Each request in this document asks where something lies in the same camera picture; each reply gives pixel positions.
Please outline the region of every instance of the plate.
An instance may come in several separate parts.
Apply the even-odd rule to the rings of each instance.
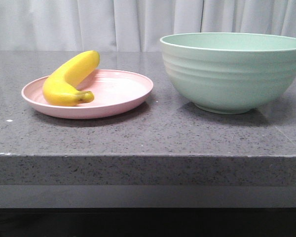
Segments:
[[[118,115],[143,103],[150,95],[153,82],[138,73],[120,70],[94,70],[78,90],[91,90],[95,99],[74,107],[50,105],[44,99],[42,77],[22,89],[23,98],[35,110],[58,118],[96,119]]]

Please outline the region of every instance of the yellow banana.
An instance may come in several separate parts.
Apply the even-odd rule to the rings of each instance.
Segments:
[[[94,100],[91,91],[79,91],[79,85],[100,63],[98,52],[78,54],[54,71],[44,82],[43,95],[51,105],[76,106]]]

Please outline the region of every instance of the speckled stone surface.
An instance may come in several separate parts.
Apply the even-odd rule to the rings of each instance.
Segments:
[[[161,53],[102,52],[99,69],[154,82],[139,107],[108,118],[53,118],[22,87],[78,52],[0,51],[0,185],[296,185],[296,80],[242,115],[196,108],[172,87]]]

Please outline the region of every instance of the bowl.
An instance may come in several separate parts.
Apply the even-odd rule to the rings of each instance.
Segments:
[[[160,42],[174,88],[206,111],[245,113],[278,98],[296,77],[296,38],[188,33]]]

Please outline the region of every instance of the white curtain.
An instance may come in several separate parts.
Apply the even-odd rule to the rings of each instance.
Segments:
[[[0,0],[0,50],[159,51],[189,32],[296,37],[296,0]]]

